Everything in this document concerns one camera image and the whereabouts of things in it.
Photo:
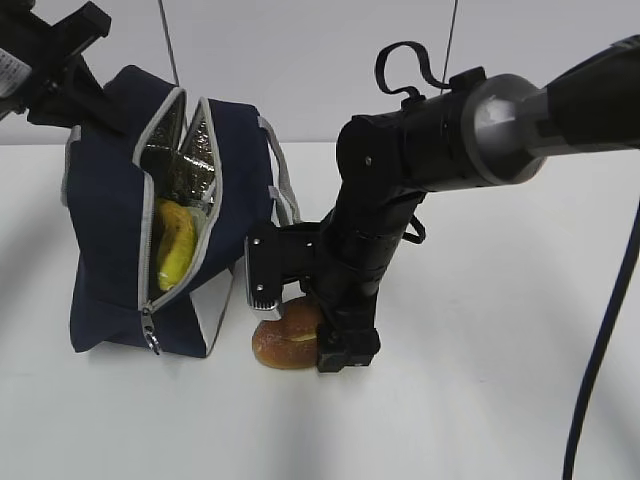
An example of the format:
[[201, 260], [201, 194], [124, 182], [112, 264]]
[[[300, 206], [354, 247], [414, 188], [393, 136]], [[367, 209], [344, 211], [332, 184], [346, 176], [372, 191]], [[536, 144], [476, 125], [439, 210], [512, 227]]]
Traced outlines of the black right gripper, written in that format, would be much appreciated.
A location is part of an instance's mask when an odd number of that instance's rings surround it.
[[301, 282], [319, 303], [316, 368], [337, 373], [369, 366], [381, 343], [375, 326], [383, 276], [400, 243], [400, 230], [375, 220], [324, 219], [279, 230], [286, 279]]

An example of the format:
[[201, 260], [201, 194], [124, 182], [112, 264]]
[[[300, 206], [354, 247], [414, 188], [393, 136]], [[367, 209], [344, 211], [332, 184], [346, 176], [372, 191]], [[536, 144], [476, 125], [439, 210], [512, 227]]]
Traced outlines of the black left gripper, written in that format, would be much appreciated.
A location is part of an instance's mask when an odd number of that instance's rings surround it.
[[33, 1], [1, 3], [1, 118], [25, 115], [39, 126], [89, 124], [124, 135], [123, 108], [105, 92], [80, 55], [111, 29], [111, 17], [88, 1], [50, 23]]

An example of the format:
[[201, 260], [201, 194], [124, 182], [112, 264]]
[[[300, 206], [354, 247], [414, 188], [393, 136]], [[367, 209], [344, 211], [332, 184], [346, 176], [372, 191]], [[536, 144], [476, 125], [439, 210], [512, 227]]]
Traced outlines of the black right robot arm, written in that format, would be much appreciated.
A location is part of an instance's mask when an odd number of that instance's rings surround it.
[[417, 206], [430, 193], [508, 186], [551, 156], [639, 145], [639, 39], [630, 36], [543, 87], [476, 67], [440, 94], [402, 91], [399, 110], [354, 116], [336, 145], [341, 187], [319, 223], [293, 229], [290, 277], [305, 297], [283, 323], [259, 328], [254, 353], [282, 369], [368, 365], [381, 280], [401, 241], [421, 243]]

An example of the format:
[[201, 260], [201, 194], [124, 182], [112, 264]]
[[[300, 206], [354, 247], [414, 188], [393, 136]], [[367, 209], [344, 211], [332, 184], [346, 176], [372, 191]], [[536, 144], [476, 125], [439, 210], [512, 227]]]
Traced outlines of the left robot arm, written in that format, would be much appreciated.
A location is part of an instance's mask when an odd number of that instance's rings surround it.
[[111, 17], [88, 1], [54, 24], [33, 1], [1, 3], [1, 117], [24, 115], [36, 126], [85, 124], [115, 135], [133, 132], [135, 117], [109, 94], [84, 52], [109, 35]]

